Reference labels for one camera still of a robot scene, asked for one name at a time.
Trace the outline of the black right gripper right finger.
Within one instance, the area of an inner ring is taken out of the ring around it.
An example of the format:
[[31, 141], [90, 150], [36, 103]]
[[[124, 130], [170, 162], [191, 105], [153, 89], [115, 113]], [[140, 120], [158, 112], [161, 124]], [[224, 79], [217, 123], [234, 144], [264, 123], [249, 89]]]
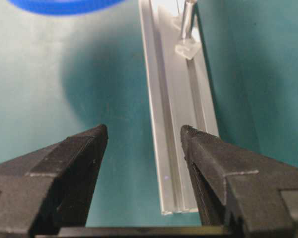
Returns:
[[298, 167], [185, 125], [181, 144], [200, 219], [244, 238], [298, 238]]

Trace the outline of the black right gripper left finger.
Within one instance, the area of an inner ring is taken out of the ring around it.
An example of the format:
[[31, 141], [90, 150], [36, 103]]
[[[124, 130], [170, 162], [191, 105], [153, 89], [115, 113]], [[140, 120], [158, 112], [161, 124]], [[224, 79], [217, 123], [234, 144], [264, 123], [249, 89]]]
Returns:
[[101, 124], [0, 163], [0, 238], [84, 227], [107, 142]]

